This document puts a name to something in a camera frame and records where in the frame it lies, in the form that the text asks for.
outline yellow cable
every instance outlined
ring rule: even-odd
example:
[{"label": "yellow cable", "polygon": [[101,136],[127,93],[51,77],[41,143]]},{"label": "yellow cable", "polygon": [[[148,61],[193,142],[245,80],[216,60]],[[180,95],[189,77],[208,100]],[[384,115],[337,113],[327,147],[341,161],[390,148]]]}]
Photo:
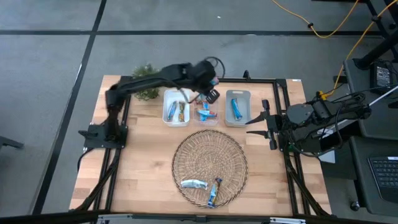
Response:
[{"label": "yellow cable", "polygon": [[[281,6],[279,3],[277,3],[275,0],[272,0],[272,1],[273,1],[277,6],[279,6],[281,9],[285,10],[286,12],[290,13],[291,15],[297,16],[298,18],[300,18],[300,19],[302,19],[303,21],[305,21],[307,24],[310,24],[310,22],[307,21],[304,17],[302,17],[302,16],[300,16],[300,15],[298,15],[298,14],[296,14],[296,13],[294,13],[294,12],[292,12],[292,11],[286,9],[286,8],[284,8],[284,7]],[[359,0],[356,0],[355,4],[354,4],[353,7],[351,8],[351,10],[350,10],[349,13],[347,14],[347,16],[343,19],[343,21],[340,23],[340,25],[337,27],[337,29],[335,29],[335,31],[333,31],[331,34],[325,35],[325,36],[319,35],[319,34],[317,33],[317,31],[313,28],[313,26],[311,26],[311,30],[312,30],[312,31],[315,33],[315,35],[316,35],[317,37],[319,37],[319,38],[326,39],[326,38],[331,37],[331,36],[332,36],[333,34],[335,34],[335,33],[341,28],[341,26],[343,26],[343,24],[347,21],[347,19],[348,19],[349,16],[351,15],[351,13],[354,11],[354,8],[355,8],[355,6],[357,5],[358,2],[359,2]]]},{"label": "yellow cable", "polygon": [[[392,5],[395,4],[396,2],[398,2],[398,0],[394,0],[393,2],[391,2],[387,7],[385,7],[385,8],[377,15],[377,17],[380,17],[388,8],[390,8],[390,6],[392,6]],[[370,25],[368,26],[368,28],[366,28],[366,30],[363,32],[361,38],[359,38],[359,40],[357,41],[357,43],[354,45],[354,47],[351,49],[351,51],[350,51],[349,54],[347,55],[346,60],[349,59],[349,57],[351,56],[351,54],[354,52],[355,48],[356,48],[356,47],[359,45],[359,43],[363,40],[363,37],[364,37],[365,34],[369,31],[369,29],[373,26],[373,24],[374,24],[374,22],[371,22]],[[343,66],[341,66],[341,68],[340,68],[340,72],[338,73],[338,76],[337,76],[337,79],[336,79],[336,82],[335,82],[335,86],[333,87],[333,90],[332,90],[330,93],[324,94],[324,95],[322,95],[322,96],[324,96],[324,97],[329,97],[329,96],[331,96],[332,94],[334,94],[334,92],[335,92],[335,90],[336,90],[336,87],[337,87],[338,80],[339,80],[339,78],[340,78],[340,76],[341,76],[342,73],[343,73]]]}]

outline candy bar wrapper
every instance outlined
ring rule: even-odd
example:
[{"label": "candy bar wrapper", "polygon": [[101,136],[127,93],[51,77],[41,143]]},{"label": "candy bar wrapper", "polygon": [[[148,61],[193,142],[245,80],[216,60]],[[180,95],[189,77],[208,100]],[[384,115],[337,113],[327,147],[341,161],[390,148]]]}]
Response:
[{"label": "candy bar wrapper", "polygon": [[203,116],[206,116],[208,118],[215,118],[217,117],[217,114],[212,112],[212,111],[208,111],[208,110],[201,110],[197,108],[197,113]]},{"label": "candy bar wrapper", "polygon": [[207,183],[202,180],[183,180],[181,187],[198,188],[207,190]]},{"label": "candy bar wrapper", "polygon": [[209,104],[207,102],[203,102],[203,109],[210,110]]},{"label": "candy bar wrapper", "polygon": [[184,109],[185,109],[185,102],[180,102],[180,114],[178,115],[178,121],[184,122]]},{"label": "candy bar wrapper", "polygon": [[232,104],[232,110],[234,111],[235,114],[235,120],[239,121],[240,119],[242,119],[242,115],[241,112],[239,112],[238,99],[236,98],[232,99],[231,104]]},{"label": "candy bar wrapper", "polygon": [[217,197],[218,189],[220,189],[221,181],[223,181],[223,179],[216,178],[216,183],[213,184],[213,186],[211,188],[209,201],[207,202],[207,206],[209,208],[214,208],[216,206],[216,204],[215,204],[216,203],[216,197]]},{"label": "candy bar wrapper", "polygon": [[177,108],[177,101],[174,101],[169,108],[169,112],[167,113],[167,121],[173,120],[176,108]]}]

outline white wrapper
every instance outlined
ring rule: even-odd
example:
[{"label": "white wrapper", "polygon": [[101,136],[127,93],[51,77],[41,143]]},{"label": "white wrapper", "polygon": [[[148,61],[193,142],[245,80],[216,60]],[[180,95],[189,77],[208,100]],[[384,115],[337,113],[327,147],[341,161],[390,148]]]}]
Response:
[{"label": "white wrapper", "polygon": [[202,180],[183,180],[181,187],[198,188],[207,190],[207,183]]}]

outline chair leg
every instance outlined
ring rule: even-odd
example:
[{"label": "chair leg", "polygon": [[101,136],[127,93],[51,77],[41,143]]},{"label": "chair leg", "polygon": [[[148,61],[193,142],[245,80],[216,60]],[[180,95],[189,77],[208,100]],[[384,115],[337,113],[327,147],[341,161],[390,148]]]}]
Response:
[{"label": "chair leg", "polygon": [[350,205],[349,205],[349,207],[350,207],[350,209],[351,209],[352,211],[354,211],[354,212],[359,211],[359,209],[361,208],[361,206],[360,206],[360,204],[359,204],[358,201],[357,201],[357,202],[351,202]]},{"label": "chair leg", "polygon": [[20,149],[22,147],[24,147],[23,143],[11,140],[9,138],[5,138],[0,136],[0,143],[2,146],[11,146],[11,147],[15,147],[17,149]]}]

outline gray plastic bin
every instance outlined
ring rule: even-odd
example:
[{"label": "gray plastic bin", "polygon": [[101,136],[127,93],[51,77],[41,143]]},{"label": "gray plastic bin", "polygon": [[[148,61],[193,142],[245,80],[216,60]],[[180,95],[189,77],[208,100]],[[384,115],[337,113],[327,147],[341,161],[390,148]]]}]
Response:
[{"label": "gray plastic bin", "polygon": [[[239,112],[242,119],[235,120],[231,100],[238,101]],[[229,127],[245,127],[245,123],[251,120],[251,94],[246,90],[228,90],[225,96],[225,124]]]}]

